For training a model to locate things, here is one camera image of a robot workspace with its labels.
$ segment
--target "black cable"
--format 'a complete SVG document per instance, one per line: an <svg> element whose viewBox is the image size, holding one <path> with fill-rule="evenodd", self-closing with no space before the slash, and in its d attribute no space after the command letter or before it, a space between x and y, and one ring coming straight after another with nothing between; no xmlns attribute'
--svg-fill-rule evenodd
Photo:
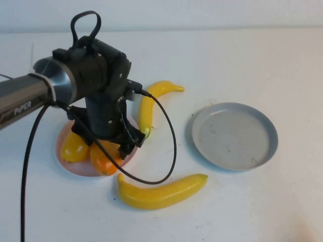
<svg viewBox="0 0 323 242"><path fill-rule="evenodd" d="M21 197L20 197L20 241L21 242L25 242L25 195L26 195L26 178L27 178L29 155L30 155L31 145L34 140L37 127L48 107L49 107L49 104L45 104L45 106L39 112L34 122L34 125L31 129L27 147L26 147L24 166L22 169L22 178L21 178Z"/></svg>
<svg viewBox="0 0 323 242"><path fill-rule="evenodd" d="M127 133L128 133L129 138L131 139L131 141L132 141L133 143L135 143L135 140L134 140L134 139L133 139L133 137L131 136L131 133L129 132L128 127L126 126L125 118L124 118L124 116L123 116L123 112L121 112L121 119L122 119L122 122L123 122L123 126L125 127L125 129L126 129L126 131L127 131Z"/></svg>
<svg viewBox="0 0 323 242"><path fill-rule="evenodd" d="M76 122L78 122L78 124L83 128L83 130L88 134L88 136L91 138L91 140L100 148L100 150L105 154L105 156L112 162L112 164L118 169L120 170L123 174L125 174L126 176L140 182L140 183L144 183L144 184L148 184L148 185L157 185L157 184L160 184L160 183L163 183L164 181L166 181L168 179L168 177L171 176L173 170L174 170L174 167L175 167L175 163L176 163L176 156L177 156L177 146L176 146L176 137L175 137L175 132L174 132L174 128L173 128L173 125L170 121L170 118L168 117L165 109L163 108L163 106L161 105L161 103L155 98L153 97L150 93L144 91L144 92L140 92L140 94L142 95L145 95L145 96L148 96L150 98L152 98L157 104L158 106L161 108L161 110L163 111L166 119L167 119L167 122L171 128L171 131L172 131L172 136L173 136L173 140L174 140L174 158L173 158L173 163L172 163L172 166L171 166L171 169L170 171L168 172L168 174L161 180L158 180L158 181L146 181L146 180L142 180L140 178L137 178L135 177L134 175L130 174L129 172L125 171L121 166L119 166L115 160L109 155L109 153L107 153L107 151L105 150L105 148L100 144L100 142L98 141L98 139L95 137L95 135L92 133L92 131L85 125L85 123L79 119L77 117L76 114L74 114L66 105L63 105L63 104L60 104L58 103L58 106L60 108L62 108L63 110L65 110L67 113L69 113L74 119Z"/></svg>

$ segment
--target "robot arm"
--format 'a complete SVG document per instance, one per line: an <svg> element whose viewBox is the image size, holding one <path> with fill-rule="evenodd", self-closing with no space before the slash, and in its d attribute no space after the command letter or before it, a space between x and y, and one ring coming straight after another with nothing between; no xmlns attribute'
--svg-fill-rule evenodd
<svg viewBox="0 0 323 242"><path fill-rule="evenodd" d="M96 27L78 40L75 22L93 13L98 17ZM70 49L56 49L51 57L37 61L35 73L0 83L0 129L47 102L69 105L85 97L86 108L71 109L98 139L120 144L123 158L141 147L145 135L128 122L126 100L142 85L128 79L131 63L124 53L95 39L100 23L92 11L75 16ZM72 131L92 143L78 122Z"/></svg>

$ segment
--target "gray plate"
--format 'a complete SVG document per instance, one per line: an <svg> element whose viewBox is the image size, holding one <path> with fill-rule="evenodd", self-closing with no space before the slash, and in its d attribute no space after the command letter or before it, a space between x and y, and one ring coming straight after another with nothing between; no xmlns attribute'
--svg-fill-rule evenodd
<svg viewBox="0 0 323 242"><path fill-rule="evenodd" d="M210 162L229 170L266 163L278 146L273 123L257 109L220 103L203 110L193 124L193 141Z"/></svg>

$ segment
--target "yellow banana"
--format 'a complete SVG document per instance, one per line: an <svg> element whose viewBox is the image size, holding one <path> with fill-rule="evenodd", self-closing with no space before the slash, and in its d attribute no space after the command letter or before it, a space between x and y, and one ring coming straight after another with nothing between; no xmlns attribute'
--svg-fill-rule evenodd
<svg viewBox="0 0 323 242"><path fill-rule="evenodd" d="M169 81L160 81L152 84L148 89L151 95L158 98L169 92L184 92L184 87L174 85ZM143 97L139 107L139 129L148 138L152 127L152 111L154 100L149 97Z"/></svg>
<svg viewBox="0 0 323 242"><path fill-rule="evenodd" d="M206 183L207 175L194 174L158 188L138 188L118 174L120 199L127 205L140 209L159 209L181 202L197 193Z"/></svg>

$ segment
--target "screw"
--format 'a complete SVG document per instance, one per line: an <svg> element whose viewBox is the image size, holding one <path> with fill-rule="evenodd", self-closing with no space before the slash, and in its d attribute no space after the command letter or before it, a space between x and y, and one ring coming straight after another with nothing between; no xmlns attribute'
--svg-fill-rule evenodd
<svg viewBox="0 0 323 242"><path fill-rule="evenodd" d="M123 100L123 96L119 97L117 101L120 102L122 100Z"/></svg>

